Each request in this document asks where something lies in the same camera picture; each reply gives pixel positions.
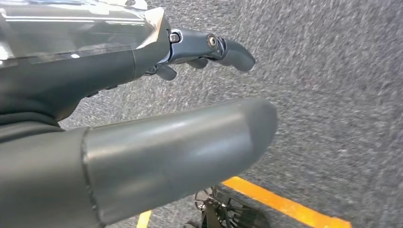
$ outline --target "gray cylindrical casing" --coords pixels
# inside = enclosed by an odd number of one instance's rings
[[[26,129],[41,127],[24,124]],[[1,228],[102,226],[83,175],[85,131],[49,132],[0,144]]]
[[[100,220],[115,223],[244,171],[276,127],[270,102],[244,99],[92,129],[85,161]]]

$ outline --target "black fan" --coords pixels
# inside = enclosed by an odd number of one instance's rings
[[[195,195],[196,208],[202,212],[199,228],[269,228],[265,215],[240,200],[212,187]],[[196,228],[186,224],[183,228]]]

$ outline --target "screw head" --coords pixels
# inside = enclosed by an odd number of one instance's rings
[[[207,44],[208,44],[209,47],[210,47],[211,49],[213,49],[213,50],[217,48],[217,46],[218,46],[218,41],[217,41],[217,38],[215,37],[215,35],[210,34],[210,35],[207,37]]]
[[[180,37],[177,33],[169,34],[169,42],[177,43],[177,42],[179,42],[179,40],[180,40]]]

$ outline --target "reflective surface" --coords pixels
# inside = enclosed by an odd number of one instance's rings
[[[149,11],[93,0],[2,0],[0,60],[52,61],[136,49],[158,33],[163,10]]]

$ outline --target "metal bolt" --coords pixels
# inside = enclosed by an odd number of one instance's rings
[[[205,208],[206,208],[206,205],[204,203],[197,206],[197,209],[199,209],[199,210],[204,210]]]
[[[217,41],[217,38],[215,37],[215,35],[210,34],[210,35],[207,37],[207,44],[208,44],[209,47],[210,47],[211,49],[213,49],[213,50],[217,48],[218,41]]]
[[[180,39],[181,38],[179,37],[179,35],[177,33],[169,34],[169,41],[171,43],[178,43]]]

